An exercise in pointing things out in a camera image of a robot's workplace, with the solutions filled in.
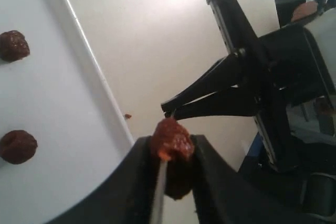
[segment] food piece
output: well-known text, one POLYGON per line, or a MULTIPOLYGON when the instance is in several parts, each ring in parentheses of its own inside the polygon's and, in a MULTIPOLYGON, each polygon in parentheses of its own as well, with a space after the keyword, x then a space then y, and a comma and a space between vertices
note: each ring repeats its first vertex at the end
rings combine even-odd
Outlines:
POLYGON ((132 115, 130 115, 130 114, 125 114, 124 115, 124 118, 127 120, 127 119, 130 119, 132 117, 132 115))
POLYGON ((173 118, 158 123, 150 140, 155 170, 160 160, 168 162, 165 194, 175 200, 182 199, 193 186, 194 144, 188 131, 173 118))
POLYGON ((17 165, 32 158, 37 141, 26 131, 10 131, 0 140, 0 156, 7 162, 17 165))
POLYGON ((150 148, 152 155, 163 160, 181 158, 188 161, 195 147, 185 127, 173 118, 166 118, 158 123, 151 138, 150 148))
POLYGON ((12 30, 0 34, 0 58, 7 62, 21 60, 30 54, 25 36, 12 30))

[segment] meatball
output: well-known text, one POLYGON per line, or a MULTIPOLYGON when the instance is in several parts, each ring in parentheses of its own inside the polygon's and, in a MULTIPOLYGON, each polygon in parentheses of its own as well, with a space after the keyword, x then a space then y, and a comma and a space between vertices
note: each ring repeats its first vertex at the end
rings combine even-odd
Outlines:
POLYGON ((0 156, 7 162, 18 165, 31 159, 37 141, 26 131, 10 131, 0 140, 0 156))
POLYGON ((173 118, 158 123, 150 140, 155 169, 160 160, 168 161, 165 194, 175 200, 182 199, 193 187, 194 145, 188 131, 173 118))
POLYGON ((12 30, 0 34, 0 57, 4 61, 21 60, 30 54, 25 36, 19 31, 12 30))

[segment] white plate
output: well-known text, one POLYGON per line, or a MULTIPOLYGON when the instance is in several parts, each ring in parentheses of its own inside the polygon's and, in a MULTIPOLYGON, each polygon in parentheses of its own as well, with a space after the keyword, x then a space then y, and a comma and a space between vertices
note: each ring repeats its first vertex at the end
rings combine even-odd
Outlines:
POLYGON ((0 135, 38 142, 21 165, 0 162, 0 223, 44 223, 78 203, 132 146, 121 112, 68 0, 0 0, 0 33, 17 29, 30 56, 0 62, 0 135))

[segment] small crumb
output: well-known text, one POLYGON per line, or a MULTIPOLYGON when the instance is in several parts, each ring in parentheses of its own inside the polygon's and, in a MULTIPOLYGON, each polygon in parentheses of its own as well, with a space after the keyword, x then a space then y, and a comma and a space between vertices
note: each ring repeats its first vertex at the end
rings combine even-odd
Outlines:
POLYGON ((130 114, 125 114, 124 115, 124 118, 127 120, 127 119, 130 119, 132 117, 132 115, 130 115, 130 114))

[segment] white table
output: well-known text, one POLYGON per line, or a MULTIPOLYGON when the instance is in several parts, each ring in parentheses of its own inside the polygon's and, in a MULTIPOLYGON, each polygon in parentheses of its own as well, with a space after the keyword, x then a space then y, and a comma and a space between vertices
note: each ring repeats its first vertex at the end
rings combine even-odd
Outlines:
MULTIPOLYGON (((160 103, 227 54, 206 0, 70 0, 129 128, 137 138, 163 117, 160 103)), ((238 0, 258 36, 278 28, 274 0, 238 0)), ((252 118, 181 122, 238 168, 257 132, 252 118)), ((166 200, 166 223, 196 223, 193 198, 166 200)))

